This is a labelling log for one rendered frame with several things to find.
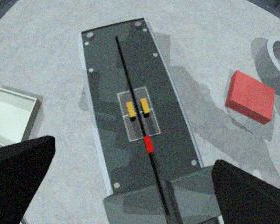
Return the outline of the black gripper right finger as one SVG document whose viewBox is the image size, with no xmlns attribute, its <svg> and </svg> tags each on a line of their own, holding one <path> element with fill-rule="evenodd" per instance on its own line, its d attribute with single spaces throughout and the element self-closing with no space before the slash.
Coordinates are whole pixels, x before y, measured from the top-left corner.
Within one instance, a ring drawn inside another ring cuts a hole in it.
<svg viewBox="0 0 280 224">
<path fill-rule="evenodd" d="M 280 224 L 280 188 L 225 160 L 216 160 L 212 181 L 224 224 Z"/>
</svg>

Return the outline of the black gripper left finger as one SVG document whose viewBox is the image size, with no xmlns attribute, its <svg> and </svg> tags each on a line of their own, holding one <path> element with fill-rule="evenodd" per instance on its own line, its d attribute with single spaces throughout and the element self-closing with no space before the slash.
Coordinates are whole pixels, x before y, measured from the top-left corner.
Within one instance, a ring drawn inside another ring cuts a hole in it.
<svg viewBox="0 0 280 224">
<path fill-rule="evenodd" d="M 55 152 L 54 136 L 0 147 L 0 224 L 20 224 Z"/>
</svg>

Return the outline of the red rectangular block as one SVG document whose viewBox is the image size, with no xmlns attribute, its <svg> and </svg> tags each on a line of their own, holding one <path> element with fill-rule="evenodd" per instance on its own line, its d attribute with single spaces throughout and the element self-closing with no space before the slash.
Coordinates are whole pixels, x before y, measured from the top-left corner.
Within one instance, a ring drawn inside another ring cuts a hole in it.
<svg viewBox="0 0 280 224">
<path fill-rule="evenodd" d="M 236 73 L 230 79 L 224 107 L 233 109 L 234 112 L 241 112 L 249 119 L 265 125 L 272 121 L 274 91 L 276 89 L 236 69 Z"/>
</svg>

